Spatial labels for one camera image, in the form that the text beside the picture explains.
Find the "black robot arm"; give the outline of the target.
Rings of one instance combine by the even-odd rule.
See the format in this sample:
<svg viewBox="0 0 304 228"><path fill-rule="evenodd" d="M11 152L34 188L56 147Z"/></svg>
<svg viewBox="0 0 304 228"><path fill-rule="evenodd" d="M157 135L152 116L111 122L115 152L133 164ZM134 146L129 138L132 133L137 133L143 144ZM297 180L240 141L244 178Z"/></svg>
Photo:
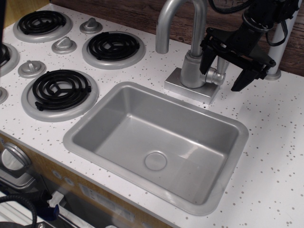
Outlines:
<svg viewBox="0 0 304 228"><path fill-rule="evenodd" d="M206 74L215 57L240 67L242 72L231 90L241 91L255 79L264 79L270 68L276 65L258 45L263 35L267 36L274 24L281 24L283 34L288 35L287 19L299 10L297 0L248 0L229 9L218 8L209 1L212 9L220 14L232 14L243 10L242 24L236 31L207 28L201 42L203 50L200 71Z"/></svg>

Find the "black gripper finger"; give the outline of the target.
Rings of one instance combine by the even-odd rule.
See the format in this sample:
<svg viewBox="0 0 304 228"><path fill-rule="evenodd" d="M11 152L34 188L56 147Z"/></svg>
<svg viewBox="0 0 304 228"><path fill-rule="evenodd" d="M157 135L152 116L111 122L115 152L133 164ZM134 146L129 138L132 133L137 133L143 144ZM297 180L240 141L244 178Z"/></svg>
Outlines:
<svg viewBox="0 0 304 228"><path fill-rule="evenodd" d="M239 92L253 82L259 76L259 72L250 69L243 69L236 81L234 82L231 91Z"/></svg>
<svg viewBox="0 0 304 228"><path fill-rule="evenodd" d="M205 75L209 68L211 67L215 57L217 56L215 50L213 47L210 47L208 45L203 45L202 46L202 60L200 64L200 71L203 75Z"/></svg>

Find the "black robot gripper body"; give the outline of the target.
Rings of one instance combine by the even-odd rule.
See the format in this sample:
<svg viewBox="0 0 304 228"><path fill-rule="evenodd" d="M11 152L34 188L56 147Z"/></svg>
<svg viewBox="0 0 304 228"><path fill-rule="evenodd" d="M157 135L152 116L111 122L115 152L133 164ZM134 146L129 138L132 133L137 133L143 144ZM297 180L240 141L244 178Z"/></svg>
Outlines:
<svg viewBox="0 0 304 228"><path fill-rule="evenodd" d="M217 56L243 69L259 72L259 78L264 78L268 70L276 65L275 61L264 52L258 42L263 32L252 28L243 22L236 31L225 31L207 28L206 36L201 42L213 47Z"/></svg>

